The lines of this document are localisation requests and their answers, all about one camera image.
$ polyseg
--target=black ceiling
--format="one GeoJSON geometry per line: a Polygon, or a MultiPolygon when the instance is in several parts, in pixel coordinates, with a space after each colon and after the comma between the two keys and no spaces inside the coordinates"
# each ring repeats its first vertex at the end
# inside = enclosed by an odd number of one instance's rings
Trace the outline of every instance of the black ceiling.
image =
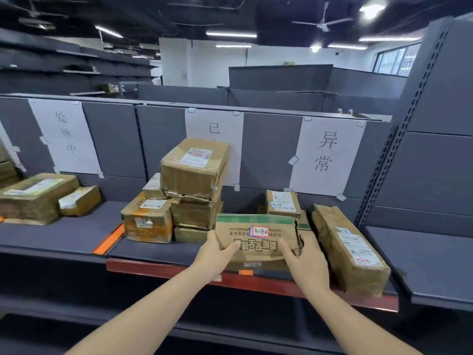
{"type": "Polygon", "coordinates": [[[94,24],[113,29],[124,36],[104,34],[104,41],[121,45],[158,43],[158,37],[217,39],[205,35],[209,28],[257,32],[251,40],[260,45],[303,46],[315,41],[355,43],[365,35],[399,35],[426,27],[444,16],[473,11],[473,0],[385,0],[387,7],[372,22],[364,22],[359,9],[372,0],[33,0],[56,30],[42,30],[20,24],[29,17],[29,0],[0,0],[0,27],[37,35],[98,37],[94,24]],[[293,24],[293,20],[318,23],[323,4],[328,1],[326,21],[344,17],[355,20],[330,26],[323,33],[315,26],[293,24]]]}

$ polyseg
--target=ceiling light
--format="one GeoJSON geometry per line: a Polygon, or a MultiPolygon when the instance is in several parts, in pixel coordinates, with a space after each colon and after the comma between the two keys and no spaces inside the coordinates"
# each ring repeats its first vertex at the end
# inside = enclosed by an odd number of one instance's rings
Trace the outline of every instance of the ceiling light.
{"type": "Polygon", "coordinates": [[[115,32],[115,31],[109,30],[108,28],[105,28],[105,27],[102,27],[102,26],[97,26],[97,25],[95,25],[95,28],[102,31],[102,32],[105,32],[106,34],[109,34],[109,35],[112,35],[112,36],[115,36],[115,37],[118,37],[118,38],[123,38],[122,35],[120,35],[119,33],[115,32]]]}
{"type": "Polygon", "coordinates": [[[256,37],[258,37],[257,34],[241,34],[241,33],[235,33],[235,32],[206,31],[205,34],[207,36],[223,36],[223,37],[247,37],[247,38],[256,38],[256,37]]]}
{"type": "Polygon", "coordinates": [[[381,5],[381,4],[371,4],[371,5],[366,5],[366,6],[363,6],[359,9],[360,12],[363,12],[363,16],[367,19],[367,20],[372,20],[374,19],[376,16],[378,16],[378,14],[383,11],[384,9],[386,8],[386,5],[381,5]]]}
{"type": "Polygon", "coordinates": [[[313,45],[313,46],[310,46],[310,48],[311,48],[311,50],[312,50],[313,53],[316,53],[316,52],[318,52],[318,51],[322,48],[322,46],[320,46],[320,45],[313,45]]]}
{"type": "Polygon", "coordinates": [[[221,49],[250,49],[251,45],[215,45],[221,49]]]}
{"type": "Polygon", "coordinates": [[[383,36],[367,36],[361,37],[358,41],[364,42],[379,42],[379,41],[418,41],[422,39],[422,37],[383,37],[383,36]]]}
{"type": "Polygon", "coordinates": [[[337,45],[335,43],[331,43],[328,47],[333,49],[349,49],[349,50],[366,50],[368,46],[363,45],[337,45]]]}

